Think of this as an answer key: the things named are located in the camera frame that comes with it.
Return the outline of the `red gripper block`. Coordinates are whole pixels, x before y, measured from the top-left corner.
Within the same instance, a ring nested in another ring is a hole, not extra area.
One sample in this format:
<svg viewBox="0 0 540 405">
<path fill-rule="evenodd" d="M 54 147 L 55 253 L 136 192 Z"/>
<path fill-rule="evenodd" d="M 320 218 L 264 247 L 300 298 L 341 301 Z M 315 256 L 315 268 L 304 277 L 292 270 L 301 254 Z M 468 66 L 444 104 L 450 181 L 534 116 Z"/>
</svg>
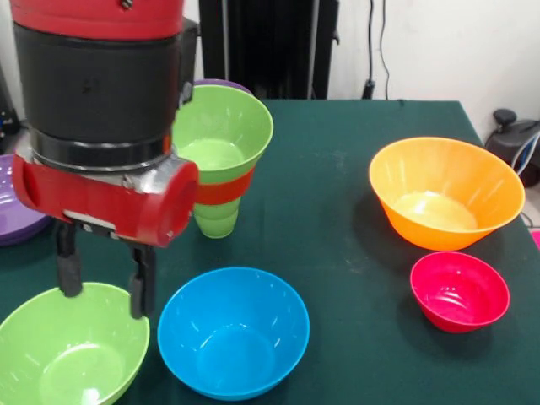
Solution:
<svg viewBox="0 0 540 405">
<path fill-rule="evenodd" d="M 28 208 L 65 222 L 78 219 L 105 227 L 131 244 L 136 271 L 129 282 L 134 319 L 150 316 L 155 302 L 156 254 L 152 246 L 170 244 L 189 223 L 196 199 L 198 169 L 174 155 L 132 177 L 133 187 L 56 170 L 14 156 L 13 186 Z M 60 222 L 56 233 L 57 279 L 62 293 L 76 297 L 83 289 L 75 244 L 76 227 Z"/>
</svg>

